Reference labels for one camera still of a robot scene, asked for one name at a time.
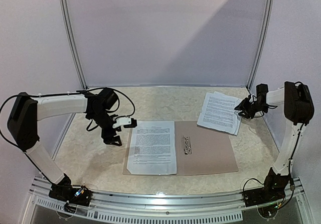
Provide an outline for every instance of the white wall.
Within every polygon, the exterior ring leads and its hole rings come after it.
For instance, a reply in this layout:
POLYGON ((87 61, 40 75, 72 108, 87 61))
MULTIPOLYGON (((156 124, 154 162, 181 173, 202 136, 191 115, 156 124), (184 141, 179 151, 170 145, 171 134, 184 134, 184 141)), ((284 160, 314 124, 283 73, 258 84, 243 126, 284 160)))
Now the white wall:
MULTIPOLYGON (((309 86, 315 114, 294 158, 294 174, 301 178, 314 220, 321 220, 321 0, 274 0, 271 19, 252 90, 260 83, 269 89, 285 81, 309 86)), ((284 133, 283 106, 266 115, 278 146, 284 133)))
POLYGON ((89 86, 245 86, 265 0, 67 0, 89 86))
MULTIPOLYGON (((34 94, 80 88, 59 0, 0 0, 0 15, 0 103, 20 91, 34 94)), ((7 129, 12 104, 1 113, 2 130, 7 129)), ((51 154, 67 118, 39 123, 40 139, 51 154)), ((20 223, 36 174, 22 152, 0 139, 0 223, 20 223)))

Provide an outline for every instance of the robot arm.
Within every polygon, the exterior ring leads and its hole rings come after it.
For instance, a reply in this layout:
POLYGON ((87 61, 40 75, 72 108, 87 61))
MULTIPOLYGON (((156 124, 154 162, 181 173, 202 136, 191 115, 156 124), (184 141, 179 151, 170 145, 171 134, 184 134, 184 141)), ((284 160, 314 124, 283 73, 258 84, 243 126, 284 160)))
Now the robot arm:
POLYGON ((72 187, 69 177, 59 169, 39 141, 37 122, 53 116, 86 113, 87 119, 101 127, 105 144, 121 146, 116 131, 121 131, 121 126, 134 128, 137 122, 130 117, 109 116, 109 110, 117 101, 117 94, 110 88, 104 88, 99 94, 88 91, 38 97, 25 92, 19 94, 8 119, 8 129, 17 146, 52 183, 51 198, 88 206, 92 192, 86 187, 72 187))
POLYGON ((291 190, 294 190, 291 176, 293 156, 314 113, 308 86, 302 83, 285 82, 283 88, 275 91, 268 91, 266 84, 260 84, 256 86, 256 92, 257 97, 250 95, 235 108, 240 111, 239 115, 252 119, 257 112, 267 113, 269 109, 284 104, 286 129, 279 155, 265 178, 264 187, 243 193, 247 206, 285 196, 284 189, 289 181, 291 190))

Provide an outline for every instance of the brown cardboard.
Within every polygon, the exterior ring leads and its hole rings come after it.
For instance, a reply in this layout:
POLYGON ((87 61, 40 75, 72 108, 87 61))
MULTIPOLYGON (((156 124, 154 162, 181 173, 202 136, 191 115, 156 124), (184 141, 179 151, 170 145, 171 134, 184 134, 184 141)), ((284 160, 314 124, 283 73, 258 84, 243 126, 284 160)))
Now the brown cardboard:
MULTIPOLYGON (((228 134, 197 126, 196 121, 175 122, 177 176, 208 175, 238 171, 228 134), (192 153, 186 155, 182 137, 190 137, 192 153)), ((127 170, 129 146, 126 150, 123 174, 127 170)))

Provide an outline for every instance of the paper document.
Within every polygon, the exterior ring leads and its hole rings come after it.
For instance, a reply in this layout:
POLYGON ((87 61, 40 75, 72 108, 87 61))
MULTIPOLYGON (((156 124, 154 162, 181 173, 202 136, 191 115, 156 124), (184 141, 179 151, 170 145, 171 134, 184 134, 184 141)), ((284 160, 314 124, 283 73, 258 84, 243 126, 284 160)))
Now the paper document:
POLYGON ((241 101, 220 92, 206 93, 197 125, 237 135, 241 117, 234 108, 241 101))
POLYGON ((136 175, 177 173, 174 121, 137 121, 132 130, 127 169, 136 175))

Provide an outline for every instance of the table surface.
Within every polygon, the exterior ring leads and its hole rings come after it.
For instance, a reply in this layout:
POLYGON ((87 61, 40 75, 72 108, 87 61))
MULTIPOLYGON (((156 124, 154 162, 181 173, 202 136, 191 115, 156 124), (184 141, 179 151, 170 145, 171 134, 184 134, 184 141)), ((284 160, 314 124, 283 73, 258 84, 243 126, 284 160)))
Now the table surface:
MULTIPOLYGON (((119 87, 136 106, 135 119, 141 121, 196 121, 206 92, 218 91, 245 98, 245 88, 231 87, 119 87)), ((119 115, 131 113, 129 101, 120 96, 119 115)), ((119 135, 123 145, 107 146, 97 128, 87 132, 89 120, 76 114, 55 162, 72 180, 92 189, 137 194, 168 195, 206 194, 242 189, 249 178, 264 181, 278 150, 263 120, 242 119, 237 136, 229 135, 238 172, 196 176, 133 176, 123 175, 129 129, 119 135)), ((247 187, 258 186, 250 181, 247 187)))

